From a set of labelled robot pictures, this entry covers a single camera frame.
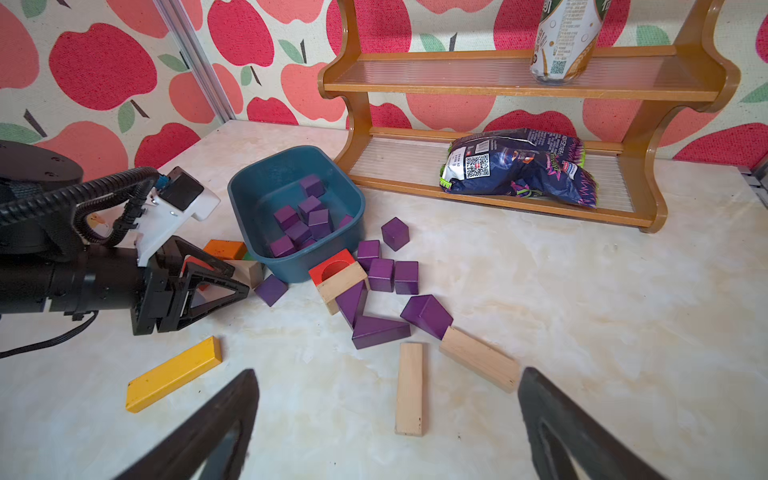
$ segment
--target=toy block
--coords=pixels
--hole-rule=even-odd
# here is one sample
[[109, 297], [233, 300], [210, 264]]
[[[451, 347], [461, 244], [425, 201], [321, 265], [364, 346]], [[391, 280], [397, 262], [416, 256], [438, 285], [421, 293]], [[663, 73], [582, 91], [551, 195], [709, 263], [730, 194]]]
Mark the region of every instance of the toy block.
[[308, 239], [303, 241], [303, 243], [299, 247], [299, 250], [304, 250], [305, 248], [310, 247], [310, 246], [314, 245], [315, 243], [317, 243], [317, 240], [315, 240], [313, 238], [308, 238]]
[[288, 227], [299, 221], [299, 214], [297, 214], [293, 207], [290, 205], [286, 205], [285, 207], [279, 209], [277, 212], [275, 212], [274, 216], [275, 220], [277, 220], [277, 224], [280, 225], [280, 229], [283, 232], [288, 230]]
[[312, 231], [312, 238], [315, 240], [328, 237], [333, 232], [333, 222], [331, 221], [331, 214], [328, 209], [310, 212], [309, 225]]
[[283, 235], [279, 239], [270, 243], [270, 250], [275, 258], [288, 257], [292, 253], [296, 253], [296, 246], [293, 245], [293, 241], [287, 235]]
[[384, 243], [395, 252], [411, 240], [408, 225], [405, 225], [398, 217], [382, 225], [382, 237], [384, 237]]
[[440, 352], [507, 393], [520, 382], [516, 361], [452, 326], [442, 337]]
[[211, 240], [203, 248], [203, 252], [213, 255], [219, 260], [242, 260], [248, 247], [243, 242], [233, 242], [230, 240]]
[[264, 270], [261, 263], [249, 260], [227, 260], [227, 263], [235, 267], [232, 280], [245, 283], [250, 288], [256, 288], [264, 281]]
[[274, 275], [269, 275], [266, 280], [254, 289], [256, 295], [260, 296], [269, 306], [274, 305], [287, 291], [288, 286]]
[[341, 219], [341, 221], [339, 222], [339, 228], [344, 227], [348, 223], [352, 223], [352, 220], [355, 220], [355, 217], [353, 217], [352, 215], [348, 215], [348, 214], [345, 215], [344, 218]]
[[395, 262], [395, 292], [419, 295], [419, 262]]
[[293, 241], [294, 245], [299, 246], [309, 239], [312, 236], [312, 233], [310, 232], [310, 228], [303, 221], [299, 220], [288, 227], [286, 235]]
[[299, 180], [299, 185], [301, 185], [304, 194], [308, 197], [321, 197], [326, 192], [323, 182], [315, 174]]
[[396, 434], [422, 436], [423, 393], [424, 345], [401, 343], [395, 408]]
[[358, 282], [336, 298], [341, 314], [349, 324], [349, 328], [355, 329], [355, 318], [362, 315], [368, 299], [368, 288], [365, 282]]
[[411, 324], [361, 315], [355, 321], [352, 343], [360, 350], [411, 336]]
[[323, 202], [317, 200], [317, 197], [309, 197], [299, 204], [299, 213], [304, 220], [309, 220], [310, 212], [322, 210], [324, 208]]
[[453, 317], [432, 295], [412, 296], [400, 317], [440, 340], [453, 323]]
[[353, 263], [355, 263], [355, 259], [352, 258], [352, 254], [349, 250], [345, 248], [328, 260], [312, 267], [310, 270], [310, 278], [312, 278], [315, 286], [318, 286]]
[[336, 298], [358, 282], [365, 282], [366, 288], [369, 288], [366, 271], [362, 269], [359, 263], [354, 262], [317, 286], [317, 291], [326, 304], [328, 313], [336, 315], [339, 312]]
[[212, 336], [128, 383], [125, 409], [139, 413], [220, 363], [219, 339]]
[[392, 277], [395, 270], [395, 261], [388, 258], [374, 258], [371, 268], [368, 270], [368, 282], [371, 290], [377, 292], [392, 292], [395, 289]]
[[382, 244], [378, 240], [364, 240], [357, 247], [357, 261], [367, 272], [371, 270], [371, 262], [374, 258], [381, 258]]

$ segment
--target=wooden plank block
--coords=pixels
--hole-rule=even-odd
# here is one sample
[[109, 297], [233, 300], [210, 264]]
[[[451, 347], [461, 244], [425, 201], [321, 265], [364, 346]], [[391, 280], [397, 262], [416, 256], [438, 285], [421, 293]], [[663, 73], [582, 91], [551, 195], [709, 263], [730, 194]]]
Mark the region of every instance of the wooden plank block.
[[513, 359], [450, 326], [440, 352], [509, 393], [520, 381], [520, 366]]
[[139, 413], [220, 363], [219, 339], [212, 336], [128, 383], [125, 409]]
[[424, 344], [400, 344], [395, 433], [420, 437], [424, 393]]

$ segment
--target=natural wood block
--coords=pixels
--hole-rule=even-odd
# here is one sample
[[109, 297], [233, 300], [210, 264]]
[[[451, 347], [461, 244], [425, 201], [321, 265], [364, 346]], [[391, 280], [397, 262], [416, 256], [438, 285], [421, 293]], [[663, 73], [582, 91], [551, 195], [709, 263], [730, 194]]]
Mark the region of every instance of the natural wood block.
[[400, 344], [400, 373], [397, 375], [395, 433], [420, 437], [424, 393], [424, 345]]
[[440, 351], [507, 393], [520, 381], [516, 361], [453, 326], [445, 331]]

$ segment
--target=purple wooden block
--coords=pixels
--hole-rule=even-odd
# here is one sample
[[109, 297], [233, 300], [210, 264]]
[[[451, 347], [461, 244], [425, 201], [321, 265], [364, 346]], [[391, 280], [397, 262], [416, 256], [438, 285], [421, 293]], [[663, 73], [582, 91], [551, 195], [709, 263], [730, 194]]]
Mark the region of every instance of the purple wooden block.
[[275, 258], [288, 257], [291, 253], [296, 253], [296, 246], [287, 235], [283, 235], [270, 243], [270, 250]]
[[299, 214], [291, 207], [286, 205], [275, 212], [275, 220], [280, 225], [280, 229], [284, 232], [288, 230], [288, 227], [299, 221]]
[[382, 225], [382, 237], [384, 237], [384, 243], [395, 252], [411, 240], [408, 225], [405, 225], [398, 217]]
[[310, 238], [312, 233], [310, 232], [310, 228], [300, 220], [288, 227], [286, 235], [293, 241], [294, 245], [299, 246], [304, 243], [306, 239]]
[[355, 220], [355, 217], [353, 217], [352, 215], [349, 215], [349, 214], [345, 215], [344, 218], [339, 222], [339, 228], [347, 225], [352, 220]]
[[392, 277], [395, 273], [395, 261], [389, 258], [374, 258], [368, 270], [368, 283], [371, 290], [377, 292], [392, 292], [395, 285]]
[[323, 202], [317, 200], [317, 197], [309, 197], [299, 204], [299, 213], [302, 218], [308, 220], [310, 218], [310, 212], [322, 210], [323, 208]]
[[395, 262], [395, 292], [419, 295], [419, 262]]
[[453, 317], [432, 295], [412, 296], [400, 317], [440, 340], [453, 323]]
[[366, 272], [371, 270], [371, 262], [374, 258], [381, 258], [382, 244], [378, 240], [364, 240], [357, 247], [357, 263]]
[[266, 280], [259, 284], [255, 289], [256, 295], [260, 296], [264, 302], [272, 306], [285, 292], [288, 291], [288, 286], [281, 282], [279, 278], [274, 275], [269, 275]]
[[315, 240], [327, 237], [333, 232], [331, 214], [327, 209], [310, 212], [310, 230]]
[[309, 247], [310, 245], [313, 245], [316, 243], [316, 240], [313, 238], [310, 238], [308, 240], [305, 240], [304, 243], [301, 244], [301, 247], [299, 247], [299, 250], [304, 250], [305, 248]]
[[408, 323], [361, 315], [355, 322], [352, 343], [355, 344], [356, 349], [360, 350], [410, 336], [411, 326]]
[[362, 315], [368, 299], [366, 282], [361, 281], [336, 298], [336, 304], [344, 315], [349, 328], [355, 329], [355, 319]]
[[323, 182], [315, 174], [302, 178], [299, 180], [299, 184], [308, 197], [319, 197], [326, 192]]

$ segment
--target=purple wedge block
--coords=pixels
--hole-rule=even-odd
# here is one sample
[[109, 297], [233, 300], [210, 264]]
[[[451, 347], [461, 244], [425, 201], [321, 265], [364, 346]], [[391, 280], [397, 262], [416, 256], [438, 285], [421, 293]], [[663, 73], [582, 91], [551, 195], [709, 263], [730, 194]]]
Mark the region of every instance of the purple wedge block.
[[432, 295], [412, 296], [400, 317], [440, 340], [453, 323], [453, 317]]
[[411, 325], [398, 320], [358, 316], [352, 334], [352, 343], [360, 350], [369, 346], [405, 339], [411, 336]]
[[344, 315], [349, 328], [355, 329], [355, 319], [362, 315], [368, 299], [366, 282], [361, 281], [336, 298], [341, 314]]

